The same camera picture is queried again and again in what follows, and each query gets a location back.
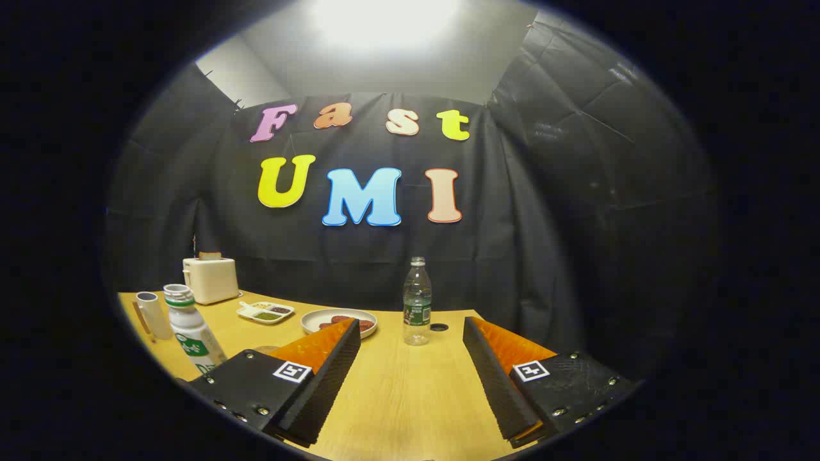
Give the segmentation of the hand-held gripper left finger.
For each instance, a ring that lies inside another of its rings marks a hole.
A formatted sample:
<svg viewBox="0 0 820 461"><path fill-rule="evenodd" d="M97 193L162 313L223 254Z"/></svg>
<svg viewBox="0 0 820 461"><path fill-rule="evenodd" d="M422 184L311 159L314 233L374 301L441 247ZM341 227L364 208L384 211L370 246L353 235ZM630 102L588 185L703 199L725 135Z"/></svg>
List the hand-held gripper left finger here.
<svg viewBox="0 0 820 461"><path fill-rule="evenodd" d="M348 318L272 353L248 348L188 387L241 423L308 448L356 359L359 324Z"/></svg>

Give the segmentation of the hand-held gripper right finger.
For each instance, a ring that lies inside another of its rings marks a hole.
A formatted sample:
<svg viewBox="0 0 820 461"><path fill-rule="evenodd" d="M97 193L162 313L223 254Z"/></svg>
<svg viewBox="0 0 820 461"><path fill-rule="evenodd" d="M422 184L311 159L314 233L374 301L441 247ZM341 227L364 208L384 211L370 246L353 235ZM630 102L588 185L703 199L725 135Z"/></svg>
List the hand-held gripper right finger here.
<svg viewBox="0 0 820 461"><path fill-rule="evenodd" d="M463 344L512 448L574 431L637 387L588 353L557 353L478 317L465 318Z"/></svg>

